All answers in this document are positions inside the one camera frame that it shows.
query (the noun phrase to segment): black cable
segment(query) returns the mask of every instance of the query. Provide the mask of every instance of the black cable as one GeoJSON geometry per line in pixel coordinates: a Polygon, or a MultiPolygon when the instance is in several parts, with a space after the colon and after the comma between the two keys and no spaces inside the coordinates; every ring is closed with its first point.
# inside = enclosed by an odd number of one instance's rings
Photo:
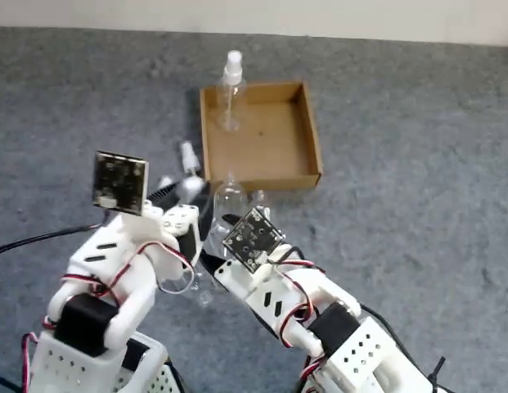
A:
{"type": "Polygon", "coordinates": [[[0,385],[15,393],[21,393],[21,386],[16,385],[14,382],[8,381],[6,378],[0,377],[0,385]]]}
{"type": "Polygon", "coordinates": [[[0,246],[0,255],[3,252],[12,250],[17,247],[26,246],[27,244],[40,242],[42,240],[52,239],[54,237],[71,235],[73,233],[88,232],[93,229],[97,229],[97,228],[103,226],[104,224],[106,224],[109,217],[110,217],[110,211],[105,210],[104,211],[104,218],[103,218],[102,222],[100,222],[99,224],[90,224],[90,225],[82,225],[79,227],[65,228],[65,229],[61,229],[59,231],[47,232],[47,233],[43,233],[38,236],[27,237],[26,239],[21,239],[21,240],[18,240],[17,242],[5,244],[3,246],[0,246]]]}
{"type": "Polygon", "coordinates": [[[294,252],[297,252],[297,255],[301,260],[306,260],[306,258],[304,257],[304,253],[301,251],[301,249],[297,246],[292,246],[285,254],[282,255],[281,258],[279,258],[276,262],[274,262],[274,264],[280,264],[281,262],[284,262],[294,252]]]}
{"type": "MultiPolygon", "coordinates": [[[[390,336],[393,338],[393,340],[395,341],[395,343],[397,344],[397,346],[399,347],[400,351],[405,355],[405,357],[408,359],[408,361],[410,361],[410,363],[412,363],[415,368],[417,368],[417,370],[419,370],[419,372],[423,375],[425,375],[419,365],[416,363],[416,361],[411,357],[410,353],[408,352],[407,348],[404,346],[404,344],[401,342],[401,340],[399,339],[399,336],[397,335],[397,333],[393,330],[392,326],[390,326],[390,324],[388,323],[388,321],[381,315],[379,314],[377,311],[374,311],[373,309],[371,309],[370,307],[368,307],[367,305],[364,305],[364,304],[361,304],[361,309],[363,311],[366,311],[368,314],[370,314],[371,316],[373,316],[374,318],[376,318],[379,322],[381,322],[381,324],[384,326],[384,328],[388,331],[388,333],[390,334],[390,336]]],[[[445,358],[441,358],[435,368],[435,370],[428,376],[426,377],[426,379],[428,379],[430,381],[430,383],[432,383],[434,385],[434,393],[437,391],[437,388],[440,387],[441,389],[444,389],[447,393],[455,393],[454,391],[451,391],[450,389],[448,389],[447,387],[444,387],[443,385],[439,385],[437,383],[437,374],[438,372],[440,371],[441,367],[443,366],[444,364],[444,361],[445,361],[445,358]]]]}

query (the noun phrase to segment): open cardboard box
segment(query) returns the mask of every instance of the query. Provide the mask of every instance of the open cardboard box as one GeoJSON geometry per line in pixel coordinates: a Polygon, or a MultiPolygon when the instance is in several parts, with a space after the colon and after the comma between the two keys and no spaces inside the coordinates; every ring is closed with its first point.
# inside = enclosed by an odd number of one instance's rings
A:
{"type": "Polygon", "coordinates": [[[295,190],[317,185],[322,161],[308,88],[299,82],[249,84],[241,129],[217,124],[217,89],[200,91],[205,178],[228,172],[247,191],[295,190]]]}

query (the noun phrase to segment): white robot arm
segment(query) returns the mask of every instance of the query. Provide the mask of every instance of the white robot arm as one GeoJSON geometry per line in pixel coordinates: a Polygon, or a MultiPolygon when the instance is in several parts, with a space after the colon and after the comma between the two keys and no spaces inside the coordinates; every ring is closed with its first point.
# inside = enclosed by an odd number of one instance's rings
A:
{"type": "Polygon", "coordinates": [[[372,317],[361,318],[357,299],[283,239],[251,210],[223,242],[235,258],[204,254],[202,262],[284,346],[307,352],[296,391],[451,393],[428,379],[372,317]]]}
{"type": "Polygon", "coordinates": [[[166,348],[137,328],[158,289],[191,286],[212,218],[210,185],[197,182],[180,198],[181,181],[146,199],[147,168],[97,153],[94,203],[119,214],[72,255],[44,330],[26,336],[38,345],[31,367],[25,361],[23,393],[187,391],[166,348]]]}

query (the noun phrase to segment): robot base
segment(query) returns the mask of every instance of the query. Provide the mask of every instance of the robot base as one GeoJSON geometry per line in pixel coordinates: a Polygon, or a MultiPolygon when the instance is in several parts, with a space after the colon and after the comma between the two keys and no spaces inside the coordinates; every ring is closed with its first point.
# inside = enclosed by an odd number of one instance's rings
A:
{"type": "Polygon", "coordinates": [[[187,393],[162,344],[139,332],[132,339],[147,348],[135,370],[126,368],[126,347],[92,358],[42,332],[29,393],[187,393]]]}

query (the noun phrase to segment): white wall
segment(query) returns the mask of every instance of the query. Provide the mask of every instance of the white wall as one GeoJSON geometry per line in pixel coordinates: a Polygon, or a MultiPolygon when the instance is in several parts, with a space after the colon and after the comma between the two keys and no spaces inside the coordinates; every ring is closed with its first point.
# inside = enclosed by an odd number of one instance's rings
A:
{"type": "Polygon", "coordinates": [[[508,45],[508,0],[0,0],[0,25],[508,45]]]}

